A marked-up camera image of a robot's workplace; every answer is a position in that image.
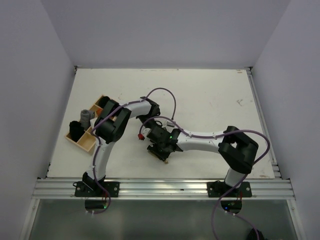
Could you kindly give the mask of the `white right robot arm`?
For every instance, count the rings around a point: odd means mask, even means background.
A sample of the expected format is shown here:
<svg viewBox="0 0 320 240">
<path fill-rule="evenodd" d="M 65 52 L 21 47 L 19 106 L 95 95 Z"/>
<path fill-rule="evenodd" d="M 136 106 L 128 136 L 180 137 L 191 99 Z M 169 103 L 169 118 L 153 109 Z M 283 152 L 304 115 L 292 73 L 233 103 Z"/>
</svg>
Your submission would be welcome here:
<svg viewBox="0 0 320 240">
<path fill-rule="evenodd" d="M 141 138 L 148 138 L 151 145 L 147 150 L 161 161 L 166 161 L 171 153 L 186 151 L 203 151 L 220 154 L 229 165 L 224 178 L 223 192 L 227 196 L 235 196 L 240 190 L 240 180 L 251 173 L 259 145 L 245 133 L 237 131 L 235 126 L 228 126 L 225 131 L 206 133 L 203 137 L 195 137 L 195 132 L 183 133 L 174 128 L 171 132 L 161 126 L 143 127 Z"/>
</svg>

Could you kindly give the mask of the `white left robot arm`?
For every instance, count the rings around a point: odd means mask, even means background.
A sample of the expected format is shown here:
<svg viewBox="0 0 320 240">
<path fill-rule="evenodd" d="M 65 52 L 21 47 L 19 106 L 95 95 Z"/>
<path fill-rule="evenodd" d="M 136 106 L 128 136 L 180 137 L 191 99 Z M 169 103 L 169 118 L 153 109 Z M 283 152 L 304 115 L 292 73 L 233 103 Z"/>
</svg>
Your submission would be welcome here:
<svg viewBox="0 0 320 240">
<path fill-rule="evenodd" d="M 82 176 L 87 192 L 95 197 L 103 193 L 103 181 L 111 151 L 123 136 L 129 120 L 137 117 L 150 118 L 160 114 L 160 106 L 147 97 L 124 104 L 106 97 L 104 103 L 91 132 L 96 138 L 92 164 Z"/>
</svg>

